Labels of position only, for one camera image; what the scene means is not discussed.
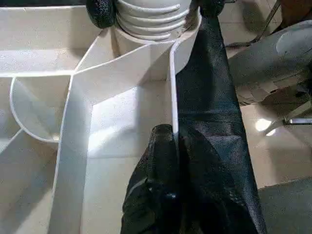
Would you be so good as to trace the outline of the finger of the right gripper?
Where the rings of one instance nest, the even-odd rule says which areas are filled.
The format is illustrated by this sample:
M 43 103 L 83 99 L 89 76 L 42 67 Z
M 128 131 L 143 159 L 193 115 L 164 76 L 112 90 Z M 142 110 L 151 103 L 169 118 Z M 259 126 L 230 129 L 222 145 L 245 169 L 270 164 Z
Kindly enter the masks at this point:
M 224 5 L 224 0 L 192 0 L 190 3 L 189 16 L 196 15 L 199 9 L 201 16 L 214 18 L 221 13 Z
M 97 28 L 105 29 L 114 25 L 116 19 L 114 0 L 87 0 L 86 9 L 91 22 Z

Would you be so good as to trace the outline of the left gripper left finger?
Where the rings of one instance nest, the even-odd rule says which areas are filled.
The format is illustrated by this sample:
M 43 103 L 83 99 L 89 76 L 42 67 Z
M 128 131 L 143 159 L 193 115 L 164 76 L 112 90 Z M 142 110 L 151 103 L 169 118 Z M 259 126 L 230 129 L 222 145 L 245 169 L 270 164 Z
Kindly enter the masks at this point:
M 122 205 L 123 234 L 179 233 L 178 163 L 172 126 L 155 126 L 129 179 Z

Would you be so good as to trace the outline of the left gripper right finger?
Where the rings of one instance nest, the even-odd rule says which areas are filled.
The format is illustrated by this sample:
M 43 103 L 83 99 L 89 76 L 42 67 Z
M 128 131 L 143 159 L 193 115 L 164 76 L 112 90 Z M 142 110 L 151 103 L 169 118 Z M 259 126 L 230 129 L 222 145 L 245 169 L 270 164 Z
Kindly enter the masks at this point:
M 251 234 L 246 202 L 209 140 L 193 128 L 181 128 L 179 140 L 187 160 L 190 202 L 202 233 Z

